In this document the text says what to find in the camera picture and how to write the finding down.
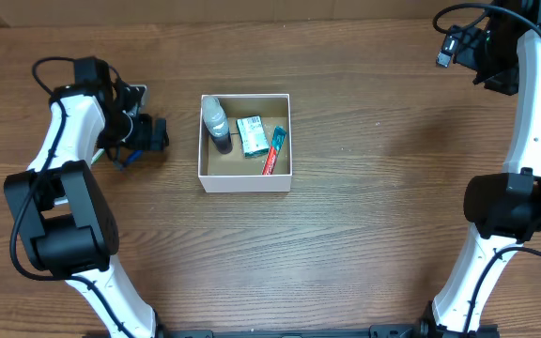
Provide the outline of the green white soap box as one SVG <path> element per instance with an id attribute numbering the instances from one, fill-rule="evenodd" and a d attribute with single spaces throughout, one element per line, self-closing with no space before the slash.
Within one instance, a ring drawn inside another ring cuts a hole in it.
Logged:
<path id="1" fill-rule="evenodd" d="M 236 125 L 245 158 L 259 157 L 268 153 L 270 145 L 259 115 L 240 118 L 236 121 Z"/>

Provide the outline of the clear bottle with black cap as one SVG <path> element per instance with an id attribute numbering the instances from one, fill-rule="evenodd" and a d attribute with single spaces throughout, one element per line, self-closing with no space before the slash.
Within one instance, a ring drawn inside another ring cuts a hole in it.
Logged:
<path id="1" fill-rule="evenodd" d="M 205 96 L 202 99 L 202 117 L 209 136 L 221 154 L 232 151 L 232 140 L 228 119 L 218 98 Z"/>

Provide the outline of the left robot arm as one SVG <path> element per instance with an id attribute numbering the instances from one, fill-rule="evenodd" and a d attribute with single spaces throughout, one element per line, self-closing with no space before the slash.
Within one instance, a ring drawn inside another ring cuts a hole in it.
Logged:
<path id="1" fill-rule="evenodd" d="M 164 151 L 166 121 L 143 113 L 145 85 L 95 56 L 70 62 L 73 83 L 44 89 L 52 118 L 37 157 L 4 182 L 11 263 L 27 279 L 74 288 L 111 337 L 167 337 L 119 261 L 116 220 L 91 172 L 98 151 L 119 168 L 121 148 L 133 158 Z"/>

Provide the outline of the Colgate toothpaste tube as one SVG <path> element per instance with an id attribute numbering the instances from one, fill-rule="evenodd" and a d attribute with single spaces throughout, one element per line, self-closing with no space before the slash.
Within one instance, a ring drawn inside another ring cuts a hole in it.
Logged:
<path id="1" fill-rule="evenodd" d="M 274 168 L 278 161 L 279 153 L 284 145 L 286 137 L 287 132 L 283 127 L 277 126 L 274 129 L 269 152 L 262 170 L 263 176 L 269 176 L 273 174 Z"/>

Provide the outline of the blue disposable razor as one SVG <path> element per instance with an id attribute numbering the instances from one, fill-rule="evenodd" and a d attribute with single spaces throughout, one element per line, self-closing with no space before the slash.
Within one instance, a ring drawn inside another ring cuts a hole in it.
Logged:
<path id="1" fill-rule="evenodd" d="M 131 164 L 137 161 L 143 155 L 142 150 L 133 151 L 124 161 L 114 160 L 113 165 L 119 171 L 123 171 L 128 168 Z"/>

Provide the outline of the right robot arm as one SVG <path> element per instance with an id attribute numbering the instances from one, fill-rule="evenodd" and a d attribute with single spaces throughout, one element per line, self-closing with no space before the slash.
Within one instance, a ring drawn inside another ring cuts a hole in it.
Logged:
<path id="1" fill-rule="evenodd" d="M 541 0 L 483 4 L 472 23 L 443 35 L 438 66 L 462 65 L 486 89 L 518 97 L 514 133 L 501 172 L 467 186 L 469 231 L 445 286 L 417 325 L 373 326 L 378 337 L 497 336 L 481 313 L 506 265 L 541 231 Z"/>

